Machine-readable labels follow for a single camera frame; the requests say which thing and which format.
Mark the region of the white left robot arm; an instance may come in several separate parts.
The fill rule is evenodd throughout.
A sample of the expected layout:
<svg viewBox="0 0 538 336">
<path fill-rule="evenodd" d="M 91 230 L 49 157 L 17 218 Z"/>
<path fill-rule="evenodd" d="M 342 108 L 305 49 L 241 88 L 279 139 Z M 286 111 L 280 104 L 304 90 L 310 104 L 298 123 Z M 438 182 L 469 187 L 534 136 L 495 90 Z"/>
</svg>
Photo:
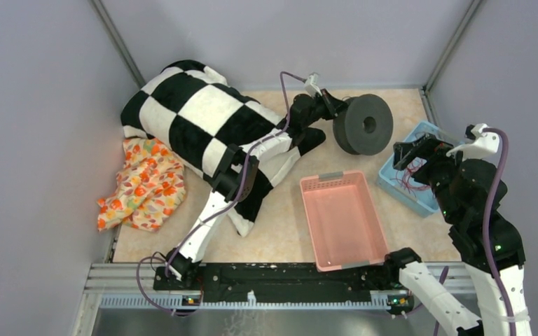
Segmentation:
<svg viewBox="0 0 538 336">
<path fill-rule="evenodd" d="M 274 162 L 289 154 L 299 154 L 308 147 L 307 137 L 312 124 L 319 119 L 336 122 L 349 109 L 351 99 L 336 99 L 327 90 L 313 96 L 300 94 L 288 107 L 287 114 L 271 132 L 238 147 L 229 145 L 218 168 L 207 179 L 212 191 L 195 224 L 166 257 L 164 274 L 180 289 L 192 287 L 197 268 L 218 225 L 239 203 L 260 190 L 257 180 L 264 176 L 260 164 Z"/>
</svg>

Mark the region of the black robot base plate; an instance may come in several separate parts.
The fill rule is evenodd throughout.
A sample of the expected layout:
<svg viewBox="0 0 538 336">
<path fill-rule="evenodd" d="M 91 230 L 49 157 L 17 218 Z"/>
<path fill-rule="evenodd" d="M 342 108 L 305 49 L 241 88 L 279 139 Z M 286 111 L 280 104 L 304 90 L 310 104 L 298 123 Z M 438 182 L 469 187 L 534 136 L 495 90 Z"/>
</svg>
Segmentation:
<svg viewBox="0 0 538 336">
<path fill-rule="evenodd" d="M 372 302 L 379 294 L 392 307 L 415 306 L 415 298 L 382 265 L 320 272 L 311 262 L 207 263 L 185 280 L 156 269 L 153 289 L 193 291 L 204 302 L 241 302 L 253 293 L 260 303 Z"/>
</svg>

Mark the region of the dark grey cable spool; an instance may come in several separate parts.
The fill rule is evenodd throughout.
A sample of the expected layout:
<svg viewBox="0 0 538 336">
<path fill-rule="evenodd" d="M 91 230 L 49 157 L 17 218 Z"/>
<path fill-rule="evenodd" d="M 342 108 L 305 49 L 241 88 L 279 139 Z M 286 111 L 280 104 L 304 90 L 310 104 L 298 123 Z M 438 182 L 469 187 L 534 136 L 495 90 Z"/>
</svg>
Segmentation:
<svg viewBox="0 0 538 336">
<path fill-rule="evenodd" d="M 394 120 L 386 101 L 375 94 L 351 97 L 333 121 L 336 143 L 351 155 L 377 155 L 392 138 Z"/>
</svg>

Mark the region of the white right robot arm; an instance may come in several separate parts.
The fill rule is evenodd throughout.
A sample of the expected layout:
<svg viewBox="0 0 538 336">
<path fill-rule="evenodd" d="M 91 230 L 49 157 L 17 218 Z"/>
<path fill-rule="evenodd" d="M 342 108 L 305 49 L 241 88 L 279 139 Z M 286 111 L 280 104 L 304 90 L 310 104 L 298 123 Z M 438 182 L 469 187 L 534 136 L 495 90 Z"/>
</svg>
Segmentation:
<svg viewBox="0 0 538 336">
<path fill-rule="evenodd" d="M 382 277 L 389 287 L 414 294 L 448 335 L 531 335 L 523 241 L 498 211 L 507 192 L 502 173 L 509 139 L 484 124 L 469 129 L 471 141 L 458 146 L 433 134 L 395 143 L 394 168 L 400 171 L 417 158 L 423 160 L 413 178 L 430 187 L 450 226 L 479 313 L 464 307 L 411 248 L 387 254 Z"/>
</svg>

